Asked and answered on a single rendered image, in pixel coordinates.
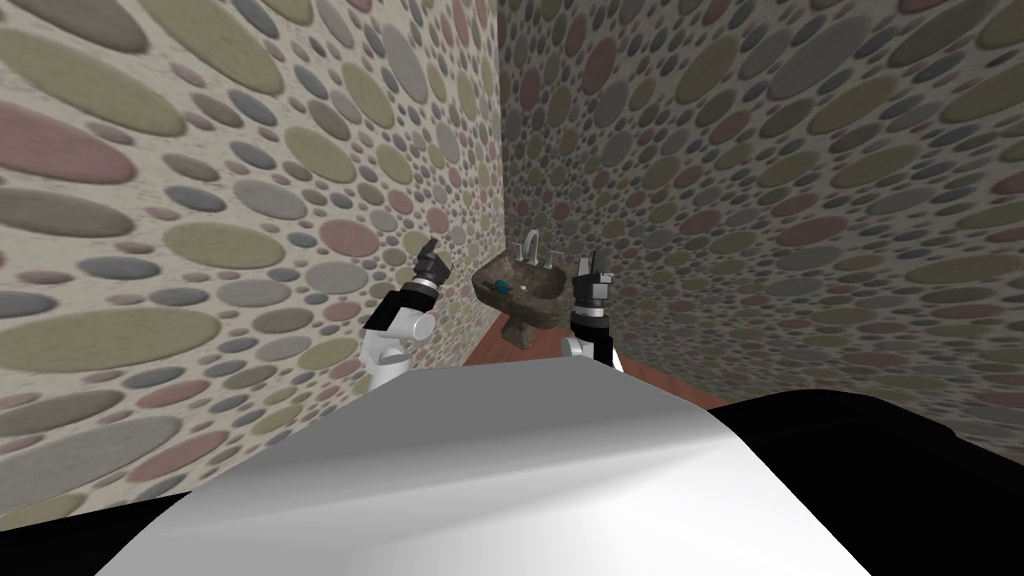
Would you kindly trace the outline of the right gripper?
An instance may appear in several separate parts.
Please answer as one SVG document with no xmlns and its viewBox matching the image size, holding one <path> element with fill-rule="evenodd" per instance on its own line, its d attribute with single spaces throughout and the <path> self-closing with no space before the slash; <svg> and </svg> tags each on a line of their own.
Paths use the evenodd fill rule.
<svg viewBox="0 0 1024 576">
<path fill-rule="evenodd" d="M 572 278 L 573 297 L 577 304 L 602 304 L 609 299 L 610 286 L 614 276 L 602 271 L 602 253 L 595 250 L 590 257 L 578 260 L 575 277 Z"/>
</svg>

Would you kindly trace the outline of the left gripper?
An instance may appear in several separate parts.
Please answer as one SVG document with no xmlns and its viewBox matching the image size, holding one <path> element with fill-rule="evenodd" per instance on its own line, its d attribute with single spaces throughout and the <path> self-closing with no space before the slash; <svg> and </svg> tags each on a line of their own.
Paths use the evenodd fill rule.
<svg viewBox="0 0 1024 576">
<path fill-rule="evenodd" d="M 420 249 L 414 266 L 415 279 L 425 280 L 432 284 L 445 284 L 451 276 L 451 269 L 437 254 L 437 238 L 430 238 Z"/>
</svg>

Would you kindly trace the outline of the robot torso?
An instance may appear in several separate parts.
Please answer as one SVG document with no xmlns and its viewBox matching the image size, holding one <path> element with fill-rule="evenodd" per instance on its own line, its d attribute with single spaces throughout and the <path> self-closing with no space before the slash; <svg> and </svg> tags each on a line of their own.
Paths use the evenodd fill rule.
<svg viewBox="0 0 1024 576">
<path fill-rule="evenodd" d="M 596 361 L 409 372 L 97 576 L 869 576 L 702 408 Z"/>
</svg>

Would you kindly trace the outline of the brown stone pedestal sink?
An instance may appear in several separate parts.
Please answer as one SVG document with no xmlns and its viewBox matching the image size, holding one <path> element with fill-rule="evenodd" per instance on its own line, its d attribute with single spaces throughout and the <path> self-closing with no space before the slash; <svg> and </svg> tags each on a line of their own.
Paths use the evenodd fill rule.
<svg viewBox="0 0 1024 576">
<path fill-rule="evenodd" d="M 537 331 L 567 320 L 571 307 L 570 274 L 557 264 L 557 251 L 550 251 L 542 262 L 539 242 L 540 233 L 534 229 L 523 242 L 513 242 L 471 277 L 478 300 L 507 316 L 501 336 L 521 349 L 531 346 Z M 498 279 L 513 290 L 496 292 L 492 284 Z"/>
</svg>

